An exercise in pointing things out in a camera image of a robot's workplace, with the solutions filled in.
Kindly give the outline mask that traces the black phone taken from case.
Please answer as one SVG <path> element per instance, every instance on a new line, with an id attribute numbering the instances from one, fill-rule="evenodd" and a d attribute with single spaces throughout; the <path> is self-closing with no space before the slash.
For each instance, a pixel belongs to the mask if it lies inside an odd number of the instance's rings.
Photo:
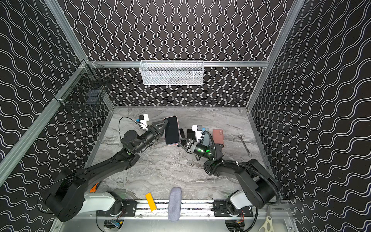
<path id="1" fill-rule="evenodd" d="M 196 134 L 192 129 L 187 129 L 186 134 L 188 139 L 196 140 Z"/>

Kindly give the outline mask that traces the black phone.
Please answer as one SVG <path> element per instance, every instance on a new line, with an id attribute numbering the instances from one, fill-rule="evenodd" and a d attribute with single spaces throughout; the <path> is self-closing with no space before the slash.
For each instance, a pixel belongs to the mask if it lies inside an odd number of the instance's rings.
<path id="1" fill-rule="evenodd" d="M 186 136 L 185 136 L 185 133 L 184 133 L 184 130 L 183 130 L 183 129 L 179 129 L 179 132 L 180 132 L 180 137 L 181 137 L 181 138 L 186 138 Z"/>
<path id="2" fill-rule="evenodd" d="M 174 145 L 180 141 L 180 131 L 177 116 L 167 117 L 168 122 L 165 127 L 165 143 L 166 145 Z"/>

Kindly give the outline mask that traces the light blue phone case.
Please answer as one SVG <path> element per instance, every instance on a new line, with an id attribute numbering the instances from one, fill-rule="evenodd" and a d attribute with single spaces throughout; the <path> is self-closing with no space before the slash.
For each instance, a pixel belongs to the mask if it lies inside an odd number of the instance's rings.
<path id="1" fill-rule="evenodd" d="M 204 146 L 209 146 L 210 144 L 212 144 L 212 142 L 211 142 L 211 139 L 210 139 L 210 135 L 209 134 L 204 134 L 203 135 L 203 142 L 202 142 L 202 144 L 204 145 Z"/>

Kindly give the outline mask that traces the pink phone case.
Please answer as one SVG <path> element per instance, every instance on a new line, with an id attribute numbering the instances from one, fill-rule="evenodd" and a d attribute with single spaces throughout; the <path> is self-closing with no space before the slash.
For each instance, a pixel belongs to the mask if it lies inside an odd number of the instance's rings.
<path id="1" fill-rule="evenodd" d="M 213 141 L 216 145 L 224 146 L 224 132 L 222 129 L 213 129 Z"/>

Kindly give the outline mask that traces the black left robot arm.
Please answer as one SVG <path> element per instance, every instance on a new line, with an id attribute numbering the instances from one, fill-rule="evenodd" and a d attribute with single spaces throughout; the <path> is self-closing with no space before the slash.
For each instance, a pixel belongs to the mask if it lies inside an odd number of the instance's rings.
<path id="1" fill-rule="evenodd" d="M 167 119 L 153 122 L 142 135 L 129 130 L 121 139 L 123 148 L 109 159 L 79 171 L 62 170 L 56 181 L 41 194 L 43 204 L 60 221 L 71 220 L 82 210 L 85 192 L 107 177 L 134 166 L 140 158 L 139 153 L 163 136 L 168 123 Z"/>

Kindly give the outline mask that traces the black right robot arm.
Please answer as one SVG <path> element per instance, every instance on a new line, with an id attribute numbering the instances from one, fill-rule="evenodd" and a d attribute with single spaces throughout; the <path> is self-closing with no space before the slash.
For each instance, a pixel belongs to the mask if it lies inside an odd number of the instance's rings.
<path id="1" fill-rule="evenodd" d="M 258 160 L 238 162 L 223 159 L 222 147 L 214 140 L 211 140 L 209 146 L 205 146 L 194 139 L 181 138 L 178 145 L 189 154 L 206 158 L 203 169 L 209 176 L 230 177 L 238 181 L 241 190 L 225 200 L 226 213 L 234 216 L 248 206 L 262 209 L 266 205 L 281 204 L 277 182 Z"/>

